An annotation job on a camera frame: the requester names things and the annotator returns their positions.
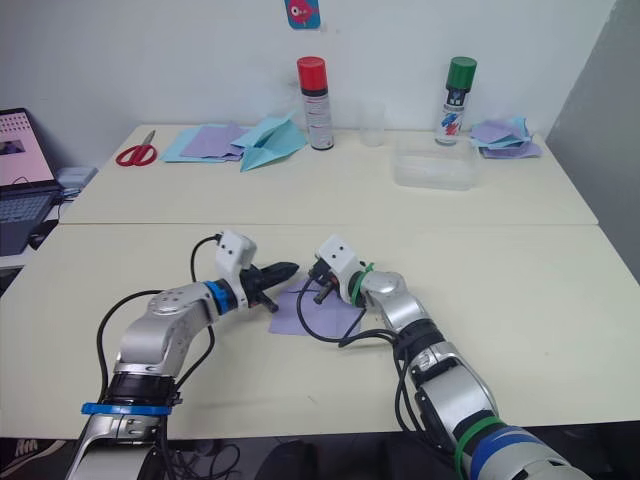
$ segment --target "stack of paper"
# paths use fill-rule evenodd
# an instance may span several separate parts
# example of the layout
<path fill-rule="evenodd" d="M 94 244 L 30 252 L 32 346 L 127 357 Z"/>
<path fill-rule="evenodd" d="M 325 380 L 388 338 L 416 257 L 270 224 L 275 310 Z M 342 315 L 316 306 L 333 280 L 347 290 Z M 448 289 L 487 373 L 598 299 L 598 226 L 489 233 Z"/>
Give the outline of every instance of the stack of paper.
<path fill-rule="evenodd" d="M 253 128 L 207 124 L 188 128 L 160 157 L 165 162 L 222 163 L 240 160 L 244 172 L 301 149 L 307 143 L 304 135 L 286 117 L 267 117 Z"/>
<path fill-rule="evenodd" d="M 473 144 L 485 158 L 539 157 L 542 150 L 533 143 L 526 119 L 487 120 L 471 129 Z"/>
<path fill-rule="evenodd" d="M 232 142 L 248 130 L 235 123 L 188 128 L 178 134 L 178 138 L 162 154 L 162 159 L 165 162 L 205 163 L 240 160 L 244 149 Z"/>

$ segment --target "blue ring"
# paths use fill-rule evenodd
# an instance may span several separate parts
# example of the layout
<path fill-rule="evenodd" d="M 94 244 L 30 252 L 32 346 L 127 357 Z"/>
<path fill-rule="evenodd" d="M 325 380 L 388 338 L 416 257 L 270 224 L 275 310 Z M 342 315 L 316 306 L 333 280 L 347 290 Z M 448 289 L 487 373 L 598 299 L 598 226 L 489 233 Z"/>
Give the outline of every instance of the blue ring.
<path fill-rule="evenodd" d="M 216 282 L 206 281 L 204 284 L 209 287 L 213 296 L 216 297 L 218 305 L 220 305 L 220 315 L 227 313 L 229 311 L 229 296 L 227 295 L 227 291 L 216 285 Z"/>
<path fill-rule="evenodd" d="M 514 431 L 520 431 L 523 433 L 505 435 L 505 433 Z M 471 480 L 477 480 L 480 471 L 489 458 L 491 458 L 497 451 L 515 443 L 538 443 L 540 445 L 544 445 L 544 443 L 520 427 L 505 427 L 497 430 L 491 435 L 483 438 L 476 447 L 475 452 L 473 452 L 469 478 Z"/>
<path fill-rule="evenodd" d="M 118 415 L 145 415 L 165 416 L 171 414 L 171 407 L 164 405 L 106 405 L 103 403 L 85 403 L 82 405 L 82 413 L 93 415 L 94 413 L 115 413 Z"/>

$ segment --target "red spray can cap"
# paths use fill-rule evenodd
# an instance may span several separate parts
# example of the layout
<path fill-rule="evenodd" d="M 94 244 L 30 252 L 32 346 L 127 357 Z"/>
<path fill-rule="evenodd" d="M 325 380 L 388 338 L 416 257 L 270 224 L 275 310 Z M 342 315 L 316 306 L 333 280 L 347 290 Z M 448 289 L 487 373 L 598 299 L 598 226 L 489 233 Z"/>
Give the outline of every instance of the red spray can cap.
<path fill-rule="evenodd" d="M 303 90 L 326 90 L 327 70 L 320 57 L 302 57 L 298 59 L 298 76 Z"/>

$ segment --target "sticker on wall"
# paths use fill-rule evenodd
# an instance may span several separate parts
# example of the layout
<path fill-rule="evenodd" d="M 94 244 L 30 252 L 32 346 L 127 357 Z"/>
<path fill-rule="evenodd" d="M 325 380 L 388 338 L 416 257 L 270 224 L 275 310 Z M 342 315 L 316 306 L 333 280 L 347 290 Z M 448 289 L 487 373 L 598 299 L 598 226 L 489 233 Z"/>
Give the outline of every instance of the sticker on wall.
<path fill-rule="evenodd" d="M 296 30 L 320 28 L 318 0 L 284 0 L 287 19 Z"/>

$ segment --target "black cable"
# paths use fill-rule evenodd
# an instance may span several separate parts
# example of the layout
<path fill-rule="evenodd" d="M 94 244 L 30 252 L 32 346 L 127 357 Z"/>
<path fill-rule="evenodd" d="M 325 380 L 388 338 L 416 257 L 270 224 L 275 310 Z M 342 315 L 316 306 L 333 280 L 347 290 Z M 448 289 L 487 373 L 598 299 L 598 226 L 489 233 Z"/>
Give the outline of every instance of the black cable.
<path fill-rule="evenodd" d="M 304 319 L 304 315 L 302 314 L 302 296 L 308 291 L 308 288 L 311 285 L 312 281 L 313 279 L 309 278 L 305 282 L 302 289 L 298 293 L 298 298 L 296 301 L 296 311 L 298 313 L 298 318 L 300 320 L 300 323 L 302 324 L 302 327 L 305 329 L 305 331 L 309 335 L 311 335 L 315 339 L 320 340 L 322 342 L 337 343 L 338 347 L 340 348 L 346 347 L 347 345 L 350 345 L 351 343 L 357 340 L 362 340 L 365 338 L 379 338 L 381 340 L 385 340 L 389 342 L 391 346 L 394 347 L 395 349 L 395 346 L 398 342 L 398 334 L 392 330 L 375 328 L 375 329 L 366 330 L 364 332 L 358 333 L 353 336 L 348 336 L 349 333 L 351 333 L 351 331 L 353 330 L 353 328 L 355 328 L 355 325 L 357 325 L 357 323 L 364 316 L 364 313 L 365 313 L 364 309 L 360 313 L 360 315 L 358 315 L 358 318 L 356 319 L 354 324 L 351 327 L 349 327 L 349 330 L 347 330 L 347 333 L 340 339 L 324 337 L 314 332 L 309 327 L 309 325 Z M 426 432 L 420 425 L 420 422 L 415 412 L 413 411 L 413 407 L 411 405 L 411 400 L 409 397 L 409 392 L 407 391 L 407 386 L 406 386 L 406 377 L 407 377 L 407 372 L 409 371 L 409 365 L 410 365 L 408 352 L 406 351 L 404 352 L 404 358 L 402 359 L 402 361 L 403 361 L 403 365 L 400 366 L 400 358 L 398 358 L 398 355 L 394 350 L 393 362 L 396 368 L 396 372 L 398 374 L 398 383 L 396 386 L 396 392 L 394 397 L 394 413 L 396 416 L 396 421 L 398 422 L 398 425 L 400 426 L 400 429 L 403 432 L 409 434 L 412 439 L 415 439 L 413 437 L 413 434 L 414 433 L 417 434 L 418 438 L 415 440 L 417 440 L 421 446 L 428 447 L 429 450 L 431 450 L 438 457 L 439 460 L 443 462 L 447 462 L 447 459 L 444 457 L 443 452 L 438 448 L 437 445 L 435 445 L 433 442 L 429 440 L 429 438 L 426 435 Z M 402 412 L 400 409 L 401 401 L 404 401 L 405 408 L 407 410 L 409 418 L 411 419 L 411 424 L 414 427 L 414 430 L 411 430 L 409 428 L 409 426 L 404 421 L 404 418 L 402 417 Z"/>
<path fill-rule="evenodd" d="M 367 310 L 363 308 L 360 311 L 360 313 L 358 314 L 358 316 L 356 317 L 356 319 L 354 320 L 354 322 L 351 324 L 351 326 L 349 328 L 347 328 L 346 332 L 344 332 L 344 335 L 342 336 L 342 338 L 348 338 L 349 337 L 349 334 L 351 332 L 353 332 L 353 329 L 356 328 L 356 326 L 360 323 L 360 320 L 362 320 L 362 317 L 364 317 L 365 313 L 367 313 Z"/>
<path fill-rule="evenodd" d="M 183 479 L 184 478 L 189 478 L 189 479 L 199 479 L 201 478 L 196 472 L 193 471 L 193 464 L 195 462 L 196 459 L 196 455 L 194 454 L 193 457 L 191 458 L 191 460 L 189 461 L 189 463 L 187 463 L 184 459 L 184 456 L 182 455 L 182 452 L 177 451 L 176 452 L 176 457 L 178 457 L 178 463 L 179 465 L 173 464 L 174 468 L 176 468 L 177 470 L 182 470 L 182 475 L 180 475 Z"/>
<path fill-rule="evenodd" d="M 184 382 L 187 381 L 187 379 L 191 376 L 191 374 L 195 371 L 195 369 L 198 368 L 202 364 L 202 362 L 204 362 L 205 359 L 209 356 L 209 354 L 213 351 L 213 347 L 216 344 L 216 336 L 213 333 L 213 328 L 211 327 L 211 325 L 207 327 L 207 332 L 209 332 L 209 346 L 207 347 L 205 352 L 200 356 L 200 358 L 198 358 L 198 360 L 196 360 L 194 364 L 191 365 L 191 367 L 189 367 L 189 370 L 184 372 L 184 375 L 180 377 L 180 380 L 178 380 L 178 383 L 176 383 L 176 391 L 178 391 L 180 387 L 182 387 Z"/>
<path fill-rule="evenodd" d="M 216 463 L 216 460 L 218 459 L 218 457 L 220 456 L 220 454 L 222 452 L 224 452 L 224 450 L 226 448 L 233 448 L 236 452 L 236 458 L 233 460 L 233 462 L 231 462 L 231 465 L 229 465 L 227 468 L 221 470 L 220 472 L 214 474 L 213 473 L 213 466 Z M 238 462 L 240 461 L 240 449 L 238 448 L 238 446 L 234 443 L 230 443 L 228 445 L 225 445 L 224 447 L 222 447 L 222 450 L 220 450 L 218 452 L 218 454 L 213 458 L 213 460 L 211 461 L 211 465 L 209 466 L 209 480 L 217 480 L 218 478 L 222 478 L 225 475 L 229 475 L 232 471 L 234 471 L 233 469 L 236 468 L 236 466 L 238 465 Z"/>
<path fill-rule="evenodd" d="M 219 242 L 220 241 L 220 234 L 215 234 L 212 237 L 205 237 L 202 240 L 200 240 L 198 243 L 196 243 L 193 247 L 193 250 L 191 250 L 191 259 L 189 260 L 189 269 L 190 269 L 190 273 L 191 273 L 191 281 L 192 282 L 197 282 L 196 280 L 196 253 L 198 252 L 198 249 L 204 245 L 207 242 L 212 242 L 212 241 L 216 241 Z"/>
<path fill-rule="evenodd" d="M 189 273 L 191 274 L 192 282 L 198 281 L 196 279 L 196 268 L 195 268 L 196 253 L 198 253 L 198 249 L 207 242 L 211 242 L 211 241 L 219 242 L 220 238 L 221 238 L 220 234 L 216 233 L 211 237 L 203 238 L 193 246 L 193 249 L 191 250 L 191 258 L 189 259 Z M 180 389 L 180 387 L 182 387 L 184 382 L 187 381 L 187 379 L 191 376 L 191 374 L 195 371 L 195 369 L 198 368 L 202 364 L 202 362 L 204 362 L 205 359 L 209 356 L 209 354 L 213 351 L 213 347 L 216 344 L 216 336 L 213 333 L 213 327 L 211 327 L 211 325 L 207 327 L 207 332 L 209 333 L 209 346 L 204 351 L 204 353 L 200 356 L 200 358 L 198 358 L 198 360 L 196 360 L 195 363 L 191 365 L 191 367 L 189 367 L 189 370 L 187 370 L 184 373 L 184 375 L 182 375 L 180 380 L 178 380 L 178 383 L 176 383 L 176 392 Z"/>
<path fill-rule="evenodd" d="M 307 290 L 309 289 L 309 285 L 311 285 L 311 282 L 313 282 L 313 278 L 309 277 L 307 281 L 304 283 L 304 285 L 302 286 L 302 288 L 300 289 L 300 292 L 298 293 L 298 298 L 296 299 L 296 312 L 298 313 L 298 319 L 300 320 L 300 324 L 302 325 L 302 328 L 304 328 L 304 330 L 316 340 L 320 340 L 321 342 L 325 342 L 325 343 L 340 343 L 342 341 L 342 338 L 330 338 L 330 337 L 325 337 L 323 335 L 319 335 L 311 329 L 311 327 L 307 324 L 306 320 L 304 319 L 304 315 L 302 314 L 302 297 L 304 296 L 305 293 L 307 293 Z"/>
<path fill-rule="evenodd" d="M 30 186 L 33 186 L 33 184 L 29 181 L 29 179 L 24 175 L 20 175 L 18 178 L 16 178 L 13 182 L 11 182 L 11 185 L 15 185 L 16 183 L 18 183 L 18 180 L 20 179 L 24 180 L 24 182 L 22 183 L 28 183 Z"/>
<path fill-rule="evenodd" d="M 143 290 L 141 292 L 132 293 L 131 295 L 127 295 L 118 303 L 116 303 L 111 309 L 107 312 L 107 314 L 102 318 L 100 325 L 98 326 L 98 333 L 96 335 L 96 347 L 98 349 L 98 363 L 100 364 L 100 376 L 101 376 L 101 386 L 100 386 L 100 396 L 98 397 L 98 403 L 104 400 L 105 395 L 107 394 L 107 388 L 109 385 L 109 373 L 107 371 L 107 362 L 104 358 L 104 347 L 102 345 L 102 336 L 104 334 L 104 329 L 109 322 L 109 319 L 113 316 L 113 314 L 125 303 L 133 300 L 134 298 L 143 297 L 145 295 L 156 295 L 162 292 L 162 290 Z"/>
<path fill-rule="evenodd" d="M 355 319 L 355 321 L 351 324 L 351 326 L 347 329 L 347 331 L 341 338 L 325 337 L 323 335 L 320 335 L 314 332 L 313 329 L 307 323 L 307 321 L 304 319 L 304 315 L 302 313 L 302 298 L 304 294 L 307 293 L 307 291 L 309 290 L 309 286 L 311 285 L 312 282 L 313 282 L 313 278 L 309 277 L 307 281 L 304 283 L 304 285 L 302 286 L 302 288 L 299 290 L 298 297 L 296 299 L 296 312 L 298 314 L 298 319 L 300 320 L 300 324 L 302 325 L 302 328 L 304 328 L 304 330 L 309 335 L 311 335 L 316 340 L 320 340 L 321 342 L 337 343 L 338 347 L 346 347 L 347 345 L 355 342 L 356 340 L 362 340 L 364 338 L 381 338 L 393 344 L 393 341 L 387 338 L 386 335 L 390 335 L 390 336 L 397 336 L 397 335 L 395 334 L 395 332 L 391 332 L 390 330 L 372 329 L 372 330 L 367 330 L 366 332 L 358 333 L 351 337 L 349 336 L 349 334 L 353 331 L 356 325 L 360 323 L 360 321 L 362 320 L 362 317 L 364 317 L 364 314 L 366 313 L 365 309 L 362 309 L 362 311 L 358 314 L 358 317 Z"/>
<path fill-rule="evenodd" d="M 71 202 L 73 202 L 73 199 L 65 198 L 58 204 L 58 220 L 60 220 L 60 207 L 62 207 L 62 205 L 65 203 L 71 203 Z"/>
<path fill-rule="evenodd" d="M 169 440 L 167 439 L 167 417 L 166 415 L 160 419 L 160 453 L 164 460 L 165 469 L 169 480 L 177 480 L 176 472 L 173 469 L 171 455 L 169 455 Z"/>

